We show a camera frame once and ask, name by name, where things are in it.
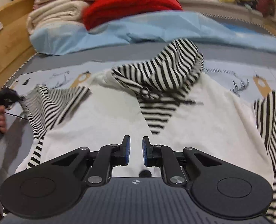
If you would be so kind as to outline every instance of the gray textured surface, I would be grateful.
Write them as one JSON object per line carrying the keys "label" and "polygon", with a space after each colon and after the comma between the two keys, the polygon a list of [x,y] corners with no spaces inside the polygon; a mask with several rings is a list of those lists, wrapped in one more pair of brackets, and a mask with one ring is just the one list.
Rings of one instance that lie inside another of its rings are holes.
{"label": "gray textured surface", "polygon": [[218,23],[225,23],[225,24],[240,26],[240,27],[244,27],[246,29],[255,31],[257,33],[260,33],[260,34],[270,35],[270,33],[265,28],[257,26],[255,24],[245,23],[240,20],[228,20],[228,19],[224,19],[224,18],[215,18],[215,17],[210,17],[210,18],[215,20]]}
{"label": "gray textured surface", "polygon": [[32,128],[27,120],[5,116],[10,127],[0,140],[0,186],[6,178],[14,174],[19,164],[27,157],[33,143]]}
{"label": "gray textured surface", "polygon": [[263,217],[247,221],[223,220],[196,206],[183,188],[164,184],[161,178],[112,178],[102,187],[88,188],[70,210],[42,220],[8,215],[0,224],[269,224]]}
{"label": "gray textured surface", "polygon": [[[91,60],[147,60],[156,56],[165,45],[166,43],[131,44],[86,50],[63,56],[38,54],[22,67],[19,74],[79,65]],[[207,60],[227,60],[250,65],[270,66],[276,69],[276,54],[223,45],[197,43],[197,46]]]}

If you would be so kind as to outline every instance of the wooden headboard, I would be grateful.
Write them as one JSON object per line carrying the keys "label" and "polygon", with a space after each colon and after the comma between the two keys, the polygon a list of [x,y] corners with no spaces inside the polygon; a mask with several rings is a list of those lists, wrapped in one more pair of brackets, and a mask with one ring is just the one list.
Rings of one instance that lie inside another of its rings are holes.
{"label": "wooden headboard", "polygon": [[34,0],[15,0],[0,8],[0,88],[34,53],[26,29]]}

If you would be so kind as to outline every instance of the folded white towel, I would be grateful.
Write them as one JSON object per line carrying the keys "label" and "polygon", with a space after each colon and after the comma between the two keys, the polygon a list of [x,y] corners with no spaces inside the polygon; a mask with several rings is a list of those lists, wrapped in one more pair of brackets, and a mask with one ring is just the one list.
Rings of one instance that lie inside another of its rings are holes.
{"label": "folded white towel", "polygon": [[75,0],[56,0],[32,11],[27,19],[27,30],[32,34],[36,27],[53,21],[80,21],[82,10],[89,4]]}
{"label": "folded white towel", "polygon": [[59,26],[63,25],[63,24],[74,24],[74,25],[78,25],[81,27],[85,27],[85,25],[81,22],[77,22],[77,21],[68,21],[68,20],[61,20],[59,18],[51,18],[48,19],[44,22],[39,23],[35,29],[39,29],[39,28],[58,28]]}

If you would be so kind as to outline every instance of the white fabric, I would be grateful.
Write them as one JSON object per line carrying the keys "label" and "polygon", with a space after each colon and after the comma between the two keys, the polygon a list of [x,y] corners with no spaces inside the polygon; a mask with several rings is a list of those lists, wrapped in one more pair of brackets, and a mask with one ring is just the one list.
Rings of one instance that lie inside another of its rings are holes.
{"label": "white fabric", "polygon": [[65,24],[73,24],[73,25],[77,25],[80,27],[85,27],[85,25],[81,22],[62,20],[60,18],[51,18],[51,19],[48,19],[46,21],[39,23],[35,29],[46,28],[46,27],[48,29],[52,29],[52,28],[58,28],[61,25],[65,25]]}
{"label": "white fabric", "polygon": [[[206,74],[200,76],[189,94],[203,105],[181,104],[158,135],[151,134],[136,96],[125,91],[111,71],[92,75],[82,86],[89,87],[91,94],[70,119],[45,135],[41,162],[83,146],[95,151],[103,145],[120,144],[128,134],[129,166],[114,167],[113,176],[138,176],[145,168],[142,137],[149,136],[151,144],[168,145],[175,151],[191,146],[257,173],[273,184],[272,163],[256,128],[253,106]],[[159,171],[151,172],[160,175]]]}
{"label": "white fabric", "polygon": [[29,34],[34,32],[36,27],[55,21],[78,22],[82,18],[82,11],[89,4],[75,0],[56,0],[32,11],[27,19],[27,30]]}

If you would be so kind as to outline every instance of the stack of folded blankets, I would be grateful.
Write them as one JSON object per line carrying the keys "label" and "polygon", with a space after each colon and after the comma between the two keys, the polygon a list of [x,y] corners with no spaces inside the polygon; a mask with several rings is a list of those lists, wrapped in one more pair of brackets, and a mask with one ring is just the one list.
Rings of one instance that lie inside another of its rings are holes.
{"label": "stack of folded blankets", "polygon": [[177,0],[35,0],[27,20],[29,34],[53,23],[90,30],[105,22],[141,13],[182,10]]}

